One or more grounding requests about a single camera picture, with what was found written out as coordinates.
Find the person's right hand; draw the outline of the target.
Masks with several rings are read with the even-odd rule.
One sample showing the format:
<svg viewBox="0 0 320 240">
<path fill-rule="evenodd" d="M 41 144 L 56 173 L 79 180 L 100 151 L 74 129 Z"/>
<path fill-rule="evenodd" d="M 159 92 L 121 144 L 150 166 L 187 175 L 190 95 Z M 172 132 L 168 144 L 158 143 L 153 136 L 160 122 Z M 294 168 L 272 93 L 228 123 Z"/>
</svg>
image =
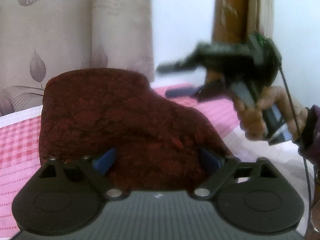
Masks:
<svg viewBox="0 0 320 240">
<path fill-rule="evenodd" d="M 265 87 L 260 100 L 254 108 L 249 108 L 236 96 L 232 98 L 234 109 L 240 120 L 240 128 L 248 140 L 265 140 L 266 123 L 263 120 L 263 110 L 276 105 L 283 116 L 293 139 L 298 139 L 306 126 L 308 110 L 295 98 L 288 97 L 283 87 Z"/>
</svg>

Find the purple sleeve forearm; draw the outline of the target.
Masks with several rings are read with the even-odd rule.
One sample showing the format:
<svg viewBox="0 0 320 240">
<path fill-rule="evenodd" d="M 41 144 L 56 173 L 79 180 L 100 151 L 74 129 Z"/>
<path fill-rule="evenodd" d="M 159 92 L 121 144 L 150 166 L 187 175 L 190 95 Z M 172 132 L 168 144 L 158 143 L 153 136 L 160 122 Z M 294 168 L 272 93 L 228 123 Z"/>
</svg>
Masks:
<svg viewBox="0 0 320 240">
<path fill-rule="evenodd" d="M 319 106 L 313 105 L 308 111 L 306 126 L 302 131 L 299 152 L 313 165 L 319 167 Z"/>
</svg>

